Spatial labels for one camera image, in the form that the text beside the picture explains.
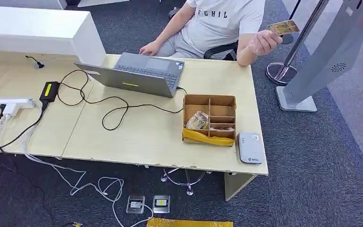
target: white cable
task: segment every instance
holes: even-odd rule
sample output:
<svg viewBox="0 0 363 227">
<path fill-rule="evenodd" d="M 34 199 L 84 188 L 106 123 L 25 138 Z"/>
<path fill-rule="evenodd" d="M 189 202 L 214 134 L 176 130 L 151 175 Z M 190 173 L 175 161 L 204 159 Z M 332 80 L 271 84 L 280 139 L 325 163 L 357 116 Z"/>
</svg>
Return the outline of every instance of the white cable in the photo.
<svg viewBox="0 0 363 227">
<path fill-rule="evenodd" d="M 134 224 L 134 225 L 132 225 L 130 227 L 134 227 L 134 226 L 136 226 L 136 225 L 138 225 L 140 223 L 143 223 L 145 221 L 148 221 L 148 220 L 150 220 L 151 218 L 154 217 L 154 212 L 152 211 L 152 209 L 149 206 L 147 206 L 146 204 L 143 204 L 143 205 L 151 211 L 151 214 L 152 214 L 151 217 L 149 217 L 147 219 L 144 219 L 144 220 L 141 220 L 141 221 L 137 222 L 136 224 Z M 120 224 L 120 226 L 121 227 L 124 227 L 124 225 L 120 222 L 120 220 L 118 219 L 118 216 L 116 215 L 116 212 L 115 212 L 115 202 L 112 203 L 112 211 L 113 211 L 113 214 L 115 215 L 116 220 Z"/>
<path fill-rule="evenodd" d="M 39 105 L 36 105 L 38 108 L 39 108 L 39 110 L 40 110 L 40 114 L 42 114 L 42 108 L 39 106 Z M 28 144 L 28 142 L 30 141 L 30 138 L 32 137 L 32 135 L 33 135 L 33 133 L 34 133 L 34 131 L 35 131 L 35 129 L 36 129 L 36 127 L 37 127 L 37 125 L 38 124 L 36 124 L 36 125 L 34 125 L 32 128 L 30 128 L 27 132 L 26 132 L 26 134 L 25 134 L 25 136 L 24 136 L 24 138 L 25 139 L 22 139 L 22 146 L 21 146 L 21 148 L 22 148 L 22 151 L 23 151 L 23 154 L 28 158 L 28 159 L 30 159 L 30 160 L 32 160 L 32 161 L 34 161 L 34 162 L 38 162 L 38 163 L 41 163 L 41 164 L 45 164 L 45 165 L 48 165 L 48 166 L 51 166 L 52 168 L 54 168 L 55 170 L 56 170 L 56 172 L 58 172 L 59 173 L 59 175 L 60 175 L 60 177 L 70 186 L 70 187 L 72 187 L 72 189 L 70 190 L 70 195 L 71 196 L 73 196 L 74 194 L 76 194 L 78 191 L 80 191 L 80 190 L 82 190 L 82 189 L 84 189 L 85 187 L 87 187 L 87 186 L 93 186 L 94 188 L 95 188 L 95 190 L 98 192 L 98 193 L 100 193 L 105 199 L 107 199 L 108 201 L 111 201 L 112 202 L 112 210 L 113 210 L 113 214 L 114 214 L 114 216 L 115 216 L 115 218 L 116 218 L 116 220 L 118 221 L 118 223 L 119 223 L 119 225 L 121 226 L 121 227 L 125 227 L 121 222 L 120 222 L 120 220 L 118 219 L 118 217 L 117 217 L 117 215 L 116 215 L 116 212 L 115 212 L 115 202 L 117 202 L 119 199 L 120 199 L 120 197 L 121 197 L 121 195 L 122 195 L 122 192 L 123 192 L 123 185 L 124 185 L 124 180 L 123 179 L 119 179 L 119 178 L 116 178 L 116 177 L 107 177 L 107 176 L 103 176 L 103 177 L 101 177 L 101 178 L 99 178 L 98 179 L 98 187 L 97 186 L 95 186 L 93 183 L 87 183 L 87 184 L 85 184 L 85 185 L 83 185 L 83 186 L 81 186 L 81 187 L 79 187 L 78 188 L 78 184 L 80 183 L 80 181 L 81 181 L 81 179 L 84 177 L 84 175 L 87 173 L 87 171 L 80 171 L 80 170 L 75 170 L 75 169 L 72 169 L 72 168 L 67 168 L 67 167 L 63 167 L 63 166 L 59 166 L 59 165 L 55 165 L 55 164 L 52 164 L 52 163 L 49 163 L 49 162 L 44 162 L 44 161 L 42 161 L 42 160 L 40 160 L 39 158 L 37 158 L 37 157 L 35 157 L 35 156 L 33 156 L 33 155 L 31 155 L 31 154 L 29 154 L 28 152 L 27 152 L 27 149 L 26 149 L 26 147 L 27 147 L 27 144 Z M 81 173 L 82 175 L 79 177 L 79 179 L 77 180 L 77 182 L 76 182 L 76 184 L 75 185 L 72 185 L 61 173 L 60 173 L 60 171 L 59 171 L 59 169 L 65 169 L 65 170 L 70 170 L 70 171 L 73 171 L 73 172 L 75 172 L 75 173 Z M 103 191 L 102 191 L 102 189 L 101 189 L 101 185 L 100 185 L 100 183 L 101 183 L 101 180 L 103 180 L 103 179 L 111 179 L 111 180 L 113 180 Z M 116 183 L 116 182 L 119 182 L 119 191 L 118 191 L 118 193 L 117 193 L 117 195 L 116 195 L 116 197 L 115 197 L 115 199 L 114 200 L 112 200 L 112 199 L 110 199 L 110 198 L 108 198 L 107 197 L 107 195 L 108 195 L 108 193 L 106 193 L 106 190 L 108 190 L 114 183 Z M 145 207 L 147 207 L 150 211 L 151 211 L 151 216 L 149 217 L 149 218 L 147 218 L 147 219 L 144 219 L 144 220 L 141 220 L 141 221 L 139 221 L 139 222 L 137 222 L 136 224 L 134 224 L 134 225 L 132 225 L 132 226 L 130 226 L 130 227 L 134 227 L 134 226 L 136 226 L 136 225 L 138 225 L 138 224 L 140 224 L 140 223 L 143 223 L 143 222 L 145 222 L 145 221 L 148 221 L 148 220 L 150 220 L 150 219 L 152 219 L 153 217 L 154 217 L 154 212 L 152 211 L 152 209 L 149 207 L 149 206 L 147 206 L 146 204 L 143 204 Z"/>
</svg>

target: yellow box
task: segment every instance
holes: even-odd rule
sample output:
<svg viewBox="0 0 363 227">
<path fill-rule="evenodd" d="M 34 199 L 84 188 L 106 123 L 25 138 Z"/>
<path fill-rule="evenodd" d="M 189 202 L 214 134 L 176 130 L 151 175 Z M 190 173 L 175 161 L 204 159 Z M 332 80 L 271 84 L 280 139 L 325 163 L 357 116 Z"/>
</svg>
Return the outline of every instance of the yellow box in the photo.
<svg viewBox="0 0 363 227">
<path fill-rule="evenodd" d="M 147 227 L 233 227 L 231 221 L 186 221 L 152 218 Z"/>
</svg>

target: laptop keyboard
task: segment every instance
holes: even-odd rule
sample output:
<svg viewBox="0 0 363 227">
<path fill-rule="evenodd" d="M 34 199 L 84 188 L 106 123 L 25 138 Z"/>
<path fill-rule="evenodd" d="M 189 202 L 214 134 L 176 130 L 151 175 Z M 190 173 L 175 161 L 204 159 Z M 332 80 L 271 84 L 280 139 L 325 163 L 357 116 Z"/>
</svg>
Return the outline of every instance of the laptop keyboard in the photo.
<svg viewBox="0 0 363 227">
<path fill-rule="evenodd" d="M 171 74 L 171 73 L 167 73 L 167 72 L 158 72 L 158 71 L 155 71 L 155 70 L 139 69 L 139 68 L 124 66 L 124 65 L 116 65 L 115 69 L 122 70 L 122 71 L 127 71 L 127 72 L 132 72 L 132 73 L 140 73 L 140 74 L 144 74 L 144 75 L 150 75 L 150 76 L 165 78 L 165 80 L 166 80 L 166 82 L 168 84 L 168 87 L 170 89 L 174 88 L 174 86 L 176 84 L 176 81 L 177 81 L 177 75 L 176 74 Z"/>
</svg>

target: floor socket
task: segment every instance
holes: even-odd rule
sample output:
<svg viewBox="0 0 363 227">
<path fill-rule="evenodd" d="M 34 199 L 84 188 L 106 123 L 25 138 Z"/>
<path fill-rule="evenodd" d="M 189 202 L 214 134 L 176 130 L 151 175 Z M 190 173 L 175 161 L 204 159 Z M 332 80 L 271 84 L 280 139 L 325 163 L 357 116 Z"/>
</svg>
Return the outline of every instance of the floor socket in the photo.
<svg viewBox="0 0 363 227">
<path fill-rule="evenodd" d="M 155 214 L 168 214 L 170 212 L 170 195 L 154 195 L 152 210 Z"/>
<path fill-rule="evenodd" d="M 143 195 L 130 195 L 127 201 L 126 213 L 128 214 L 142 214 L 144 213 L 145 196 Z"/>
</svg>

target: speaker grille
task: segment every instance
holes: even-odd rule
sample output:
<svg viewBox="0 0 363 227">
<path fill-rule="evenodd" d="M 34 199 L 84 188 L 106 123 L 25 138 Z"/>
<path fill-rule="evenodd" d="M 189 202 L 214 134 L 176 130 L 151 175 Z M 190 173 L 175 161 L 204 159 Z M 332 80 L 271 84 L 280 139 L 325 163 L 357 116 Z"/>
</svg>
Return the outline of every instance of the speaker grille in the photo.
<svg viewBox="0 0 363 227">
<path fill-rule="evenodd" d="M 330 71 L 332 72 L 341 72 L 346 68 L 347 64 L 344 62 L 339 62 L 337 64 L 332 65 L 332 67 L 330 67 Z"/>
</svg>

